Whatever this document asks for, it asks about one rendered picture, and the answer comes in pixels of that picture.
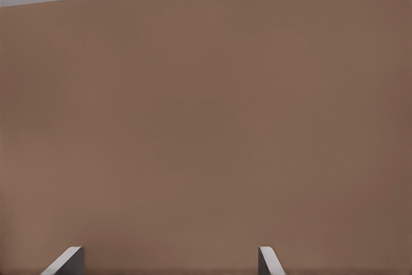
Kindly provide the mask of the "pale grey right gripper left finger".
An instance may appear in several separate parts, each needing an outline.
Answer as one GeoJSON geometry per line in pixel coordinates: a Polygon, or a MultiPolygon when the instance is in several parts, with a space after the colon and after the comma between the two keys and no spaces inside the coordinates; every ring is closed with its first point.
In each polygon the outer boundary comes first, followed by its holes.
{"type": "Polygon", "coordinates": [[[84,248],[69,247],[40,275],[84,275],[84,248]]]}

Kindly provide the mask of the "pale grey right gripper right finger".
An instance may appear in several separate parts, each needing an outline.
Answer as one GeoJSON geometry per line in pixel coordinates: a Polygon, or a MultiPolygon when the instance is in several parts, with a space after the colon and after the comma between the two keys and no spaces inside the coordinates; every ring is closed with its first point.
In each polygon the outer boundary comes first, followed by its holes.
{"type": "Polygon", "coordinates": [[[286,275],[273,248],[259,247],[257,257],[257,275],[286,275]]]}

